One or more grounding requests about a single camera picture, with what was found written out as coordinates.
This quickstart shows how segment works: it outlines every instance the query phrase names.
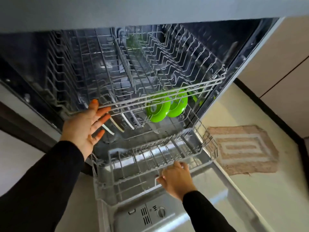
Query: right hand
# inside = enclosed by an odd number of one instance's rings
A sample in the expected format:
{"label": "right hand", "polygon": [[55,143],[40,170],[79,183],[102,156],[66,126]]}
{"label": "right hand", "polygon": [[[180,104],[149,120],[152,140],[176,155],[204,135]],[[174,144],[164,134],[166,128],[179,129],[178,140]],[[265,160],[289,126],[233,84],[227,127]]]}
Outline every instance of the right hand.
{"label": "right hand", "polygon": [[183,200],[185,194],[197,191],[186,163],[175,161],[164,169],[157,182],[174,198]]}

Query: cabinet door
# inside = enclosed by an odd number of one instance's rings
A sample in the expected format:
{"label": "cabinet door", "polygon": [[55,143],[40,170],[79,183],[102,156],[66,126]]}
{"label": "cabinet door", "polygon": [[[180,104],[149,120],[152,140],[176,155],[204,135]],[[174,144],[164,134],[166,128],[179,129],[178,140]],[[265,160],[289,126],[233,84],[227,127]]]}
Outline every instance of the cabinet door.
{"label": "cabinet door", "polygon": [[261,100],[299,136],[309,136],[309,58]]}
{"label": "cabinet door", "polygon": [[309,55],[309,17],[286,18],[239,79],[261,97]]}

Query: orange fingernail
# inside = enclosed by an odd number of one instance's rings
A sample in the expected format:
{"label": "orange fingernail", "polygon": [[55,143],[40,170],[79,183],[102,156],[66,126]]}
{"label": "orange fingernail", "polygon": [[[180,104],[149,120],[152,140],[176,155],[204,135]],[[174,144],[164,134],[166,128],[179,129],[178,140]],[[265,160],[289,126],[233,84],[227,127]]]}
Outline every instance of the orange fingernail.
{"label": "orange fingernail", "polygon": [[91,101],[91,103],[96,104],[96,103],[98,103],[98,100],[97,100],[97,99],[93,99],[93,100]]}

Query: kitchen floor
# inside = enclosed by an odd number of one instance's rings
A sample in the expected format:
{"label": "kitchen floor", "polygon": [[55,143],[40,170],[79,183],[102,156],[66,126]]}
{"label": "kitchen floor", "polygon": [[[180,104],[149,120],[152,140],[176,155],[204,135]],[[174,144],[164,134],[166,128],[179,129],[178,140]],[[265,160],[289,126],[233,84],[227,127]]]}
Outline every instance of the kitchen floor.
{"label": "kitchen floor", "polygon": [[307,231],[309,194],[297,144],[234,83],[207,111],[208,127],[257,125],[279,151],[275,173],[230,176],[274,231]]}

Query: green plate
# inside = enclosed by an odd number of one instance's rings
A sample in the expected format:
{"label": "green plate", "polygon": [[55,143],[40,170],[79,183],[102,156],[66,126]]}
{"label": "green plate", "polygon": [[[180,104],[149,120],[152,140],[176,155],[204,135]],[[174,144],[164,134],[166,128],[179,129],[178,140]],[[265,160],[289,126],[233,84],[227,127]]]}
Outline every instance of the green plate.
{"label": "green plate", "polygon": [[168,112],[168,115],[167,115],[168,117],[179,116],[187,107],[188,97],[183,97],[183,96],[187,96],[187,93],[185,92],[184,89],[179,90],[179,92],[184,92],[184,93],[170,96],[171,99],[174,99],[177,97],[180,97],[180,99],[171,101],[170,111]]}
{"label": "green plate", "polygon": [[168,114],[170,107],[171,107],[170,98],[169,97],[161,98],[161,97],[166,96],[166,95],[168,95],[168,93],[155,95],[152,98],[158,98],[158,99],[147,103],[147,106],[151,105],[151,106],[145,108],[146,114],[150,118],[151,122],[154,122],[154,123],[160,122]]}

